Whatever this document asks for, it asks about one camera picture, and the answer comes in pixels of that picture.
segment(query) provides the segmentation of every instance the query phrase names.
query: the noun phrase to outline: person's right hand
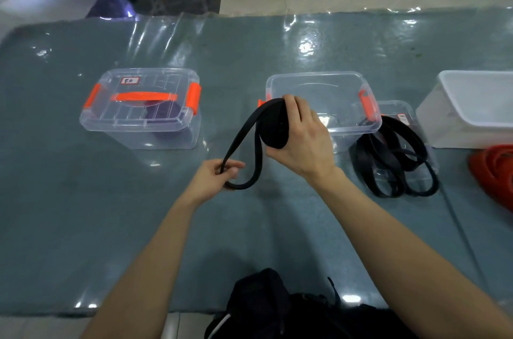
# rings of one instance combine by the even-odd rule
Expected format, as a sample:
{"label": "person's right hand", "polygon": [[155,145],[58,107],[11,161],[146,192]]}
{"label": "person's right hand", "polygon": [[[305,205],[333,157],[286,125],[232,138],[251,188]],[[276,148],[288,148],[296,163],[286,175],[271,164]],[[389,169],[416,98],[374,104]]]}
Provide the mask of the person's right hand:
{"label": "person's right hand", "polygon": [[291,95],[283,99],[289,120],[288,142],[282,149],[267,147],[266,154],[313,183],[336,168],[328,129],[305,99]]}

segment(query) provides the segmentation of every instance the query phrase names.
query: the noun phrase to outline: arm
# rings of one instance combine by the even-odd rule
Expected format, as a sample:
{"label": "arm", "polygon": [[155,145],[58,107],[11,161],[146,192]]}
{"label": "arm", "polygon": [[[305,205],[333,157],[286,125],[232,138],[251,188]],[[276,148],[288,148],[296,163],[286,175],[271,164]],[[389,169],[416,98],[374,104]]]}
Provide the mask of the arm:
{"label": "arm", "polygon": [[192,215],[227,180],[235,178],[244,163],[229,160],[229,169],[218,175],[220,166],[221,160],[215,159],[198,169],[148,245],[104,300],[82,339],[161,337]]}
{"label": "arm", "polygon": [[317,191],[401,320],[420,337],[513,337],[513,323],[490,297],[335,166],[329,133],[308,103],[284,99],[289,141],[267,155]]}

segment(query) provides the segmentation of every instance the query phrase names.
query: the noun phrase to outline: rolled black strap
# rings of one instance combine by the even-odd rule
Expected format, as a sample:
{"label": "rolled black strap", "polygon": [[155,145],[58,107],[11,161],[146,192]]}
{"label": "rolled black strap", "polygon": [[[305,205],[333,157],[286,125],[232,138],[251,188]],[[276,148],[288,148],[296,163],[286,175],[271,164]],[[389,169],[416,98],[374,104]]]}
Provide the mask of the rolled black strap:
{"label": "rolled black strap", "polygon": [[262,143],[264,141],[267,146],[273,148],[284,148],[288,141],[288,116],[285,100],[272,99],[259,106],[244,123],[240,131],[235,136],[228,152],[226,153],[221,164],[221,173],[226,167],[227,160],[233,155],[235,150],[240,146],[248,132],[256,124],[255,127],[255,170],[251,178],[241,184],[234,184],[229,181],[224,186],[229,189],[242,190],[247,189],[259,179],[262,172]]}
{"label": "rolled black strap", "polygon": [[[362,135],[356,142],[354,166],[369,190],[382,198],[396,198],[403,194],[427,197],[438,192],[440,182],[427,161],[427,149],[422,139],[399,120],[389,116],[382,116],[382,121],[383,123],[378,132],[383,137],[385,143],[374,134]],[[398,136],[407,141],[413,151],[401,148]],[[376,164],[393,175],[393,179],[388,180],[391,189],[389,194],[384,193],[378,187],[374,175],[374,166]],[[416,191],[409,186],[405,172],[412,172],[422,164],[426,165],[433,183],[426,191]]]}

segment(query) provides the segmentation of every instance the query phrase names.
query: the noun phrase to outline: glossy table surface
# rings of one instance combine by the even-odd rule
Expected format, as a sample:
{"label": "glossy table surface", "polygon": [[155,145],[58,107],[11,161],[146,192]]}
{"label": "glossy table surface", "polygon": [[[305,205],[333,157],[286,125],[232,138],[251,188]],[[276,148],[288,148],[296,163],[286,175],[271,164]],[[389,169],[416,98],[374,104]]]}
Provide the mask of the glossy table surface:
{"label": "glossy table surface", "polygon": [[[353,70],[377,100],[416,108],[442,70],[511,70],[513,11],[87,19],[19,28],[0,46],[0,313],[99,306],[204,160],[222,157],[273,74]],[[187,67],[202,127],[186,151],[130,151],[79,115],[122,67]],[[252,139],[236,157],[252,172]],[[513,298],[513,215],[482,193],[464,150],[437,150],[443,189],[377,202],[497,301]],[[359,184],[346,154],[337,162]],[[223,310],[272,267],[290,292],[383,306],[348,238],[304,181],[266,159],[259,182],[196,212],[171,311]]]}

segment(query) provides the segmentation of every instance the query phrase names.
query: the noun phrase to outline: black bag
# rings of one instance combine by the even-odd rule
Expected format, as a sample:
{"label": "black bag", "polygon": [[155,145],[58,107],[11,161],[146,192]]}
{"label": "black bag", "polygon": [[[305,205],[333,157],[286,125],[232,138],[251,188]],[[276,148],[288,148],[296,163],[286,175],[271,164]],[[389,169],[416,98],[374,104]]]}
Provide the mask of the black bag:
{"label": "black bag", "polygon": [[235,283],[226,312],[216,316],[205,339],[416,338],[390,309],[345,307],[320,295],[290,295],[279,274],[265,269]]}

